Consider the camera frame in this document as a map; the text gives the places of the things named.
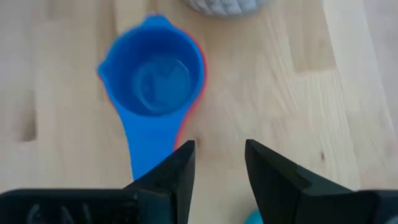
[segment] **white bowl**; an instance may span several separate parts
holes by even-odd
[[[269,0],[182,0],[194,10],[209,16],[239,16],[261,6]]]

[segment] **black plastic part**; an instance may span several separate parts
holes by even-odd
[[[0,223],[188,223],[195,143],[186,142],[125,189],[14,190],[0,195]]]
[[[352,192],[254,140],[245,157],[263,223],[398,223],[397,191]]]

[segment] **measuring cup handle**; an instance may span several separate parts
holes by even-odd
[[[182,119],[155,118],[142,122],[127,118],[122,121],[129,144],[132,177],[137,180],[173,153]]]

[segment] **wood grain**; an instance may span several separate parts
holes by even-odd
[[[397,188],[398,30],[379,25],[395,21],[392,1],[271,1],[233,19],[176,0],[4,1],[0,190],[131,181],[96,66],[148,13],[191,33],[207,57],[208,85],[180,141],[197,143],[190,223],[243,223],[255,209],[248,138],[351,189]]]

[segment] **blue object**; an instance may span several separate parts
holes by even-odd
[[[260,211],[257,209],[252,214],[250,214],[244,224],[263,224]]]
[[[114,42],[98,68],[126,132],[134,179],[173,150],[205,84],[199,46],[164,16],[148,16]]]

